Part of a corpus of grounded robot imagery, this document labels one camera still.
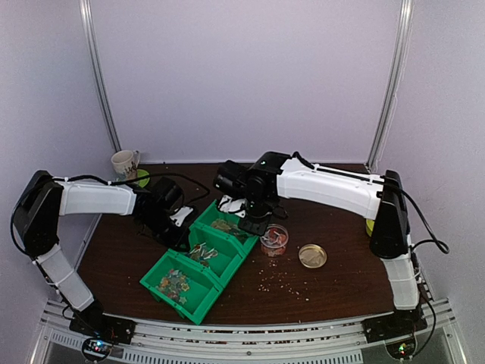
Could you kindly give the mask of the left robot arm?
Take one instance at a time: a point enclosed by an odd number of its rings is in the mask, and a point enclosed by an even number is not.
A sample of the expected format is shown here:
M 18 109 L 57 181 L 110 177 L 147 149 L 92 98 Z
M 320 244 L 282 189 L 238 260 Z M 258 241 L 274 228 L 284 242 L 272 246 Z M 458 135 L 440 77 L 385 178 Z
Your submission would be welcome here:
M 194 208 L 183 201 L 183 191 L 173 174 L 160 174 L 150 189 L 140 179 L 103 180 L 84 174 L 53 177 L 37 171 L 27 184 L 11 216 L 11 236 L 47 281 L 67 301 L 80 325 L 93 337 L 109 329 L 102 304 L 69 263 L 60 247 L 58 220 L 65 215 L 131 216 L 152 232 L 159 243 L 186 251 L 186 224 Z

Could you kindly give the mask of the green bin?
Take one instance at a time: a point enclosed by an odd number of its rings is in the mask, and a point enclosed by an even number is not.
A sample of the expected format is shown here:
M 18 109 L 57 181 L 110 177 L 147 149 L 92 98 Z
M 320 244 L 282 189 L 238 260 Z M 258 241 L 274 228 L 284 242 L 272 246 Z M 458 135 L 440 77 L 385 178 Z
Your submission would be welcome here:
M 205 266 L 169 249 L 139 281 L 157 302 L 200 325 L 218 297 L 222 286 Z

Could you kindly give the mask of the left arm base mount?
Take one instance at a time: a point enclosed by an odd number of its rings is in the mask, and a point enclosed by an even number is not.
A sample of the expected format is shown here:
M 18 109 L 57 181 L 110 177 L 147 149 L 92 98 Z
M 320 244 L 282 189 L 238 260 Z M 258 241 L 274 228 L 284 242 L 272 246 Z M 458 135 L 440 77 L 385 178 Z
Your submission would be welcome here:
M 115 344 L 130 344 L 135 328 L 136 323 L 133 320 L 106 315 L 102 317 L 99 328 L 92 329 L 87 324 L 82 323 L 79 318 L 74 319 L 69 324 L 71 331 L 90 337 L 98 337 Z

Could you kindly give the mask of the green bin compartment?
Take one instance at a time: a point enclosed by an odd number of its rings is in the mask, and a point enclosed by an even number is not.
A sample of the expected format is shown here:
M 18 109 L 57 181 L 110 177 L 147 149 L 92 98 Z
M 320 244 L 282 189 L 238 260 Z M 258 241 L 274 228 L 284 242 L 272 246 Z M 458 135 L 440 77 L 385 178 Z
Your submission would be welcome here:
M 189 252 L 182 253 L 182 260 L 191 259 L 197 266 L 215 276 L 222 287 L 226 287 L 243 263 L 236 245 L 226 237 L 204 230 L 189 233 Z
M 252 251 L 258 237 L 239 228 L 240 217 L 218 209 L 218 200 L 214 200 L 189 227 L 190 231 L 207 233 L 231 243 L 245 259 Z

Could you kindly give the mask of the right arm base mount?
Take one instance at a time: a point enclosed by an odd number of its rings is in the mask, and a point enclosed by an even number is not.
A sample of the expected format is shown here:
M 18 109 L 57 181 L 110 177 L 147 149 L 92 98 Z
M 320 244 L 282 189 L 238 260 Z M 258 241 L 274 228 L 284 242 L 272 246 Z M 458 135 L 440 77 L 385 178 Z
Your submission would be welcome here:
M 412 314 L 402 312 L 367 318 L 361 324 L 366 341 L 369 344 L 411 335 L 416 331 L 427 328 L 427 320 L 425 318 L 414 317 Z

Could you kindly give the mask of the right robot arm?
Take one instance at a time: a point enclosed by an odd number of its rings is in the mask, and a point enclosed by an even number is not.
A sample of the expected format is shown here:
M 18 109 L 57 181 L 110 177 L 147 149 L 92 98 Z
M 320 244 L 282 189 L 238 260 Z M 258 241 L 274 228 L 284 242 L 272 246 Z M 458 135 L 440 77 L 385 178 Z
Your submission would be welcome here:
M 229 198 L 223 210 L 241 216 L 239 228 L 257 236 L 264 235 L 281 199 L 316 202 L 374 221 L 370 250 L 384 264 L 397 310 L 389 329 L 402 335 L 417 323 L 419 290 L 398 173 L 359 174 L 312 164 L 298 152 L 266 152 L 250 167 L 225 161 L 213 185 Z

